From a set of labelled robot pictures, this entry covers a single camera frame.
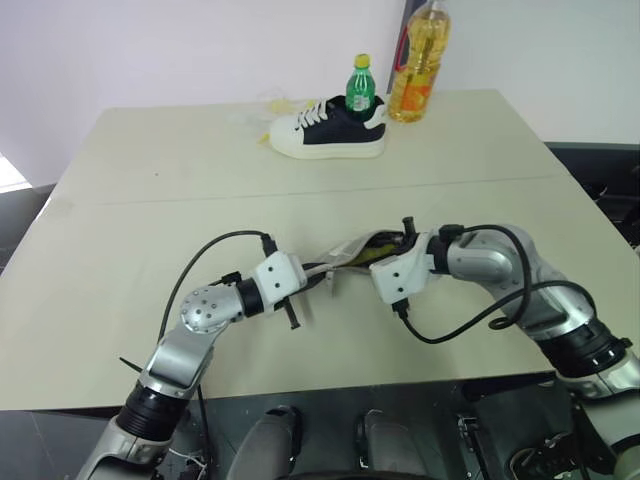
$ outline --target bottle cap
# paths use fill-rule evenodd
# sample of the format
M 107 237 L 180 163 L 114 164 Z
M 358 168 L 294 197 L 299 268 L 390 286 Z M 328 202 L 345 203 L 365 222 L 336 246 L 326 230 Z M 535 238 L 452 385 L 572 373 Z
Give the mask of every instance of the bottle cap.
M 366 53 L 361 53 L 356 55 L 356 61 L 354 62 L 356 68 L 369 68 L 369 55 Z

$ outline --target table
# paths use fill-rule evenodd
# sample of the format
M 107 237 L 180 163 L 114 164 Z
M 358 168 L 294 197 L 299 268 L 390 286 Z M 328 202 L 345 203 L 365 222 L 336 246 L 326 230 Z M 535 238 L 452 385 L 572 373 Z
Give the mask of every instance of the table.
M 259 144 L 259 105 L 106 111 L 0 277 L 0 409 L 122 404 L 153 351 L 166 298 L 214 236 L 275 235 L 304 261 L 413 215 L 442 223 L 511 223 L 594 295 L 601 319 L 637 342 L 640 265 L 564 167 L 494 91 L 442 92 L 417 124 L 389 124 L 376 159 L 301 161 Z M 261 260 L 255 239 L 222 243 L 178 298 Z M 207 397 L 542 371 L 517 328 L 473 328 L 442 345 L 416 341 L 365 276 L 338 275 L 283 313 L 232 325 L 216 343 Z M 412 299 L 428 336 L 487 306 L 482 289 L 443 278 Z

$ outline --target white shoelace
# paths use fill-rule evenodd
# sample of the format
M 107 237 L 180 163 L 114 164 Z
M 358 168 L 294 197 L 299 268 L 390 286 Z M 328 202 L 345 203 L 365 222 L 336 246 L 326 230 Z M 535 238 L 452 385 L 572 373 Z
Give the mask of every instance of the white shoelace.
M 296 124 L 296 130 L 300 127 L 307 128 L 315 123 L 320 123 L 323 120 L 328 119 L 327 115 L 327 101 L 321 100 L 313 105 L 311 108 L 307 108 L 305 111 L 298 114 L 298 122 Z

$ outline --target white shoe sole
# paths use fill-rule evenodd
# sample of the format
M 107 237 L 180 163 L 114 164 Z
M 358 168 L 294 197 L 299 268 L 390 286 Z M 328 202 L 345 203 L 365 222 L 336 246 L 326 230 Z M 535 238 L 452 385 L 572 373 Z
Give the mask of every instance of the white shoe sole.
M 372 158 L 384 151 L 384 137 L 366 143 L 327 143 L 323 145 L 299 145 L 285 147 L 271 142 L 271 146 L 280 153 L 303 160 L 322 158 Z

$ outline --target white wall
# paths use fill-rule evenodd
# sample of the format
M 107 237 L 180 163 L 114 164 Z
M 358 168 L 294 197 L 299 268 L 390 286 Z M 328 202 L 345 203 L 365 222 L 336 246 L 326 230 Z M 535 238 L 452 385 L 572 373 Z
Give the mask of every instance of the white wall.
M 1 0 L 0 151 L 56 182 L 100 111 L 386 88 L 400 0 Z
M 545 141 L 640 142 L 640 1 L 449 7 L 438 88 L 497 88 Z
M 545 141 L 640 140 L 638 0 L 451 0 L 437 88 L 498 88 Z M 56 182 L 104 108 L 386 86 L 402 0 L 0 0 L 0 151 Z

